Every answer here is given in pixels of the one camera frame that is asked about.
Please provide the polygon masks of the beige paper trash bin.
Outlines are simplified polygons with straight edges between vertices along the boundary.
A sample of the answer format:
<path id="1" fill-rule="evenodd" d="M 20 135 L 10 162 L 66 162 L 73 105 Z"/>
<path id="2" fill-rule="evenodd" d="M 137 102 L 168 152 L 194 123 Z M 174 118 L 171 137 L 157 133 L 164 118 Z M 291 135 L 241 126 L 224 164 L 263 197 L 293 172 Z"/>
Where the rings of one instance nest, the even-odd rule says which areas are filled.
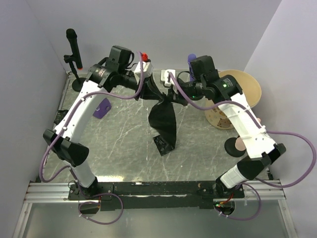
<path id="1" fill-rule="evenodd" d="M 224 70 L 219 73 L 219 77 L 225 77 L 226 75 L 232 75 L 236 79 L 237 83 L 242 88 L 242 92 L 245 97 L 242 99 L 243 96 L 237 94 L 233 97 L 234 101 L 238 102 L 249 110 L 260 101 L 262 90 L 255 78 L 246 72 L 234 69 Z M 230 130 L 233 129 L 234 126 L 227 118 L 226 114 L 221 111 L 221 109 L 224 109 L 225 107 L 226 105 L 221 105 L 220 108 L 216 107 L 211 110 L 207 110 L 205 111 L 205 116 L 207 121 L 215 128 Z"/>

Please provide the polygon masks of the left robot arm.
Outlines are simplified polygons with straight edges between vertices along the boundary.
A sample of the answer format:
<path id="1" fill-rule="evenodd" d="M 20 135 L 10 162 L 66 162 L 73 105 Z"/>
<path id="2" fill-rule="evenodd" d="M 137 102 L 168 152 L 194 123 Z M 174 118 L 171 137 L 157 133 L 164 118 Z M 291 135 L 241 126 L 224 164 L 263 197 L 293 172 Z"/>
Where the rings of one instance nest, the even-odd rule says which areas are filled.
<path id="1" fill-rule="evenodd" d="M 81 136 L 98 105 L 108 96 L 122 100 L 139 99 L 146 90 L 146 81 L 153 79 L 153 66 L 146 53 L 138 52 L 139 62 L 133 71 L 129 65 L 134 53 L 113 46 L 110 54 L 89 68 L 79 95 L 61 122 L 47 129 L 43 138 L 48 144 L 44 159 L 53 151 L 65 162 L 74 176 L 81 195 L 93 199 L 98 193 L 98 179 L 87 162 L 89 148 L 80 144 Z"/>

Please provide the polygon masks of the black trash bag roll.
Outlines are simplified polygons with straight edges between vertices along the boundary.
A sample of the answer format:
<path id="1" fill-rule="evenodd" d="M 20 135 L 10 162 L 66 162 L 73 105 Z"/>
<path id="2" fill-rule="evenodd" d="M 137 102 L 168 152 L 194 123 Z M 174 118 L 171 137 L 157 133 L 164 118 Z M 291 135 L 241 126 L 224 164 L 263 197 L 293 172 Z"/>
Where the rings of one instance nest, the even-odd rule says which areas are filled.
<path id="1" fill-rule="evenodd" d="M 153 141 L 161 156 L 170 153 L 176 145 L 176 116 L 172 102 L 163 97 L 148 116 L 150 126 L 158 132 Z"/>

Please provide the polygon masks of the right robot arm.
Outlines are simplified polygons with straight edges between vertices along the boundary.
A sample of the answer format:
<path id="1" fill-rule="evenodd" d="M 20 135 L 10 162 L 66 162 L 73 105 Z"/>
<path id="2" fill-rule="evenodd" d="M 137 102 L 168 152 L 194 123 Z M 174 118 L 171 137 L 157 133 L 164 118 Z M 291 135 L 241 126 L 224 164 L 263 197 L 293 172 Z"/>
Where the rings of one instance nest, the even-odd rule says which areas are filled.
<path id="1" fill-rule="evenodd" d="M 256 176 L 275 162 L 286 148 L 276 143 L 267 133 L 265 126 L 257 120 L 249 106 L 242 87 L 231 74 L 219 76 L 210 56 L 201 56 L 190 62 L 194 81 L 180 83 L 171 71 L 160 79 L 164 87 L 171 88 L 190 104 L 193 97 L 204 96 L 212 100 L 230 120 L 242 139 L 247 156 L 234 167 L 219 176 L 215 182 L 217 194 L 228 197 L 234 188 Z"/>

